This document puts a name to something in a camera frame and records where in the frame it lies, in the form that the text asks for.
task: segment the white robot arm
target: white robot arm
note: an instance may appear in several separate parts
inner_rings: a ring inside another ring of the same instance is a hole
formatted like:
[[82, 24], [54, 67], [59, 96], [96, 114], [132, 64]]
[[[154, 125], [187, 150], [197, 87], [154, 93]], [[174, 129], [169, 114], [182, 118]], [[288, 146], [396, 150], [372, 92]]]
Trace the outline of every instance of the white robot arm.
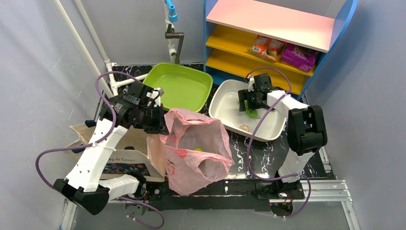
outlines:
[[249, 109], [270, 108], [288, 118], [287, 138], [289, 151], [275, 178], [297, 175], [276, 180], [267, 188], [270, 194], [291, 193], [300, 185], [300, 174], [309, 159], [327, 143], [323, 111], [320, 106], [309, 106], [297, 101], [280, 88], [272, 87], [268, 74], [249, 78], [247, 90], [238, 92], [240, 111], [245, 111], [245, 100]]
[[[115, 146], [130, 126], [142, 128], [149, 134], [168, 134], [160, 102], [162, 94], [160, 88], [153, 89], [134, 82], [126, 94], [108, 99], [116, 113], [115, 124], [110, 109], [104, 105], [90, 139], [93, 146], [85, 148], [72, 171], [64, 179], [57, 179], [53, 188], [93, 215], [100, 213], [109, 200], [139, 192], [145, 183], [141, 175], [126, 174], [105, 181], [101, 181], [100, 176]], [[111, 134], [104, 141], [95, 143], [113, 125]]]

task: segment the purple snack bag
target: purple snack bag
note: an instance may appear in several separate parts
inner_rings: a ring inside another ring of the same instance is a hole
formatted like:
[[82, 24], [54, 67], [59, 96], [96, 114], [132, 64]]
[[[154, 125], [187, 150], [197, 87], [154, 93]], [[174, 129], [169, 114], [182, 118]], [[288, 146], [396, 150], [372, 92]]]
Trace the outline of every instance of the purple snack bag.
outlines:
[[281, 60], [309, 72], [316, 63], [318, 51], [287, 44]]

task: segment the white tray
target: white tray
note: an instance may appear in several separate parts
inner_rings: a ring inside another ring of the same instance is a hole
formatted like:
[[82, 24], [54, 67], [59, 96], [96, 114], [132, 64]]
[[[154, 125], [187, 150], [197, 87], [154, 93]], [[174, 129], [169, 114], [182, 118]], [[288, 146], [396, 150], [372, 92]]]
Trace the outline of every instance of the white tray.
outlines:
[[[251, 137], [260, 119], [252, 119], [245, 112], [239, 111], [238, 91], [247, 88], [248, 83], [237, 80], [224, 81], [213, 96], [209, 116], [219, 119], [226, 129]], [[266, 109], [257, 109], [257, 112], [259, 117], [262, 117]], [[276, 110], [271, 111], [259, 127], [254, 140], [275, 140], [281, 135], [285, 123], [286, 117]], [[240, 129], [242, 125], [247, 125], [249, 132]]]

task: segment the white wall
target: white wall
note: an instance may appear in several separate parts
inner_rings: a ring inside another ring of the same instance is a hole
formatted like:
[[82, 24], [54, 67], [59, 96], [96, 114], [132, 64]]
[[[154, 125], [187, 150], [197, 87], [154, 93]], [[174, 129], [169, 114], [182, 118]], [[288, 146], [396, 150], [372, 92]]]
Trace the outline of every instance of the white wall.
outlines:
[[[69, 126], [93, 119], [95, 77], [50, 1], [0, 1], [0, 41], [0, 226], [57, 229], [63, 197], [41, 181], [34, 162], [77, 139]], [[40, 163], [52, 183], [73, 164], [63, 153]]]
[[[345, 0], [261, 0], [334, 18]], [[112, 62], [169, 62], [162, 0], [82, 0]], [[203, 0], [173, 0], [178, 13], [176, 31], [184, 32], [181, 63], [203, 62]]]
[[405, 229], [404, 0], [359, 0], [343, 39], [308, 94], [323, 107], [333, 171], [362, 229]]

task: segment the blue faucet handle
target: blue faucet handle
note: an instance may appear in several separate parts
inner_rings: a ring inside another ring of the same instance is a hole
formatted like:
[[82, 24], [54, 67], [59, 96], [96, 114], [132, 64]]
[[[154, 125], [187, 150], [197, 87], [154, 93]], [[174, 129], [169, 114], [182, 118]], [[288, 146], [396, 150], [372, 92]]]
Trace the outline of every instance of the blue faucet handle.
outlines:
[[174, 23], [174, 22], [176, 22], [178, 20], [178, 15], [177, 15], [177, 13], [175, 11], [175, 6], [173, 5], [172, 0], [165, 0], [165, 1], [166, 1], [166, 4], [168, 5], [169, 21], [171, 23]]

